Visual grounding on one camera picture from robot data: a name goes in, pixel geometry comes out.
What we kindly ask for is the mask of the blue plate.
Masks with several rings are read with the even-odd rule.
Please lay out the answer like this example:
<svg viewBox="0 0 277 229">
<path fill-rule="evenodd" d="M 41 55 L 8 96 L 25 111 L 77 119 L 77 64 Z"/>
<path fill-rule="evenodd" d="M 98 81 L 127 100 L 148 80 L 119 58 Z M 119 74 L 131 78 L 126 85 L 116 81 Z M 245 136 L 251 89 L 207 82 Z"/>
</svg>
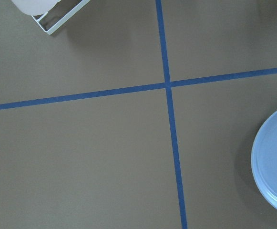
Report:
<svg viewBox="0 0 277 229">
<path fill-rule="evenodd" d="M 277 111 L 256 134 L 251 150 L 251 169 L 260 193 L 277 210 Z"/>
</svg>

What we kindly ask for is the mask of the translucent white cup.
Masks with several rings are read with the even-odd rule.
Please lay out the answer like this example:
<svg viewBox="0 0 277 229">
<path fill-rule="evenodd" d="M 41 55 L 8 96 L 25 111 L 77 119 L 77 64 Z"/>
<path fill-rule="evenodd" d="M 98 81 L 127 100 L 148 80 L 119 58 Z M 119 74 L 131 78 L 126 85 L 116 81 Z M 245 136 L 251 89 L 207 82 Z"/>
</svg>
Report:
<svg viewBox="0 0 277 229">
<path fill-rule="evenodd" d="M 11 0 L 24 14 L 36 16 L 50 11 L 59 0 Z"/>
</svg>

